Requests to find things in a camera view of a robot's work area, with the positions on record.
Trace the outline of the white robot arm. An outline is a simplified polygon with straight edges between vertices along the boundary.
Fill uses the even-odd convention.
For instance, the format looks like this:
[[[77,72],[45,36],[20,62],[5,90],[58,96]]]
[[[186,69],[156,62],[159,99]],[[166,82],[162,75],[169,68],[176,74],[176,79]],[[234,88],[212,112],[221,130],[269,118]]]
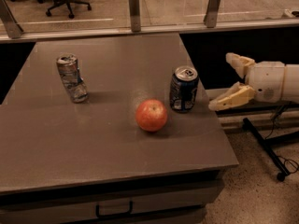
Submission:
[[[256,63],[249,57],[228,52],[225,56],[245,83],[236,82],[227,92],[209,102],[209,109],[222,111],[248,104],[290,101],[299,103],[299,65],[282,62]]]

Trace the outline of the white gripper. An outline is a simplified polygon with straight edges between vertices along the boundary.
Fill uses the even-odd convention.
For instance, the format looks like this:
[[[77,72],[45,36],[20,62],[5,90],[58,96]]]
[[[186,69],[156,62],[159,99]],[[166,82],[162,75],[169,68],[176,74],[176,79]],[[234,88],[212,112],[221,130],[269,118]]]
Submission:
[[[236,82],[227,92],[208,104],[212,111],[222,111],[246,105],[253,98],[258,102],[275,103],[280,100],[285,72],[282,62],[260,62],[228,52],[225,56],[240,78],[246,77],[245,85]]]

